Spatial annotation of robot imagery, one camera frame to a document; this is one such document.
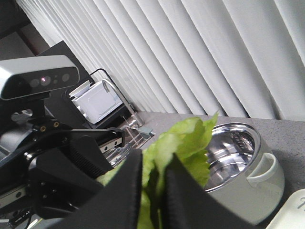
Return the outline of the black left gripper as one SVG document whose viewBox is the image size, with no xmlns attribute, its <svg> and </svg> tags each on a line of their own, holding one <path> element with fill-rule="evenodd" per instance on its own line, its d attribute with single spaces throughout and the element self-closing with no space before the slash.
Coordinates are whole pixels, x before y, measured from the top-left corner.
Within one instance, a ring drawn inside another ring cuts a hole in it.
<svg viewBox="0 0 305 229">
<path fill-rule="evenodd" d="M 62 218 L 102 189 L 97 177 L 113 166 L 104 153 L 124 145 L 118 128 L 72 129 L 54 119 L 32 120 L 0 138 L 0 212 L 31 208 Z"/>
</svg>

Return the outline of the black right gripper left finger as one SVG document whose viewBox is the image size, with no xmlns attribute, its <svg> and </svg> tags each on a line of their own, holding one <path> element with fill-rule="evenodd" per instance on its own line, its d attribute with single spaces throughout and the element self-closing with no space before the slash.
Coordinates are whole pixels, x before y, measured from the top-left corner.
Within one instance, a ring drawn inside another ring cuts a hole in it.
<svg viewBox="0 0 305 229">
<path fill-rule="evenodd" d="M 81 209 L 50 229 L 135 229 L 142 178 L 142 151 L 130 152 L 111 181 Z"/>
</svg>

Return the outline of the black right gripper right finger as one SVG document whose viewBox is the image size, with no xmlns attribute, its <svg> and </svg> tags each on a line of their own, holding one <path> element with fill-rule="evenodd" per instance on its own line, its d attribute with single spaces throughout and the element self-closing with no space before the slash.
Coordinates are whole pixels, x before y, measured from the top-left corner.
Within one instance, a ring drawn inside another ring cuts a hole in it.
<svg viewBox="0 0 305 229">
<path fill-rule="evenodd" d="M 165 170 L 162 223 L 164 229 L 251 229 L 191 177 L 176 155 Z"/>
</svg>

